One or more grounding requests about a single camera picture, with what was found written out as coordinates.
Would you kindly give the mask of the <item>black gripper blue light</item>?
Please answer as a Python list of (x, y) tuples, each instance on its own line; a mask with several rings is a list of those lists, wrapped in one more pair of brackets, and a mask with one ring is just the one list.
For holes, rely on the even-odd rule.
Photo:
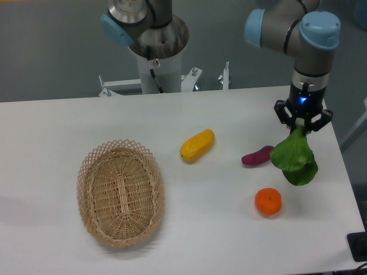
[[(333, 118), (333, 112), (323, 109), (323, 98), (326, 87), (319, 90), (312, 90), (311, 85), (306, 89), (298, 88), (293, 83), (290, 85), (288, 99), (277, 100), (274, 111), (279, 121), (284, 124), (290, 132), (296, 129), (296, 115), (304, 119), (304, 133), (318, 132)], [(312, 121), (311, 118), (320, 114), (320, 118)]]

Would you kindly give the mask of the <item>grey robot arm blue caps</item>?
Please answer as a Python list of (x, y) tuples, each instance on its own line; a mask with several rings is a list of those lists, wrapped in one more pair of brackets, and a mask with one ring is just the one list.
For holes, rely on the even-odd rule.
[[(279, 1), (269, 10), (253, 10), (244, 25), (245, 40), (294, 58), (290, 93), (275, 112), (291, 131), (317, 132), (333, 117), (322, 102), (339, 44), (338, 17), (318, 11), (318, 1)], [(192, 91), (199, 73), (181, 76), (181, 54), (188, 27), (172, 12), (171, 1), (109, 1), (100, 18), (105, 34), (128, 48), (138, 62), (145, 94)]]

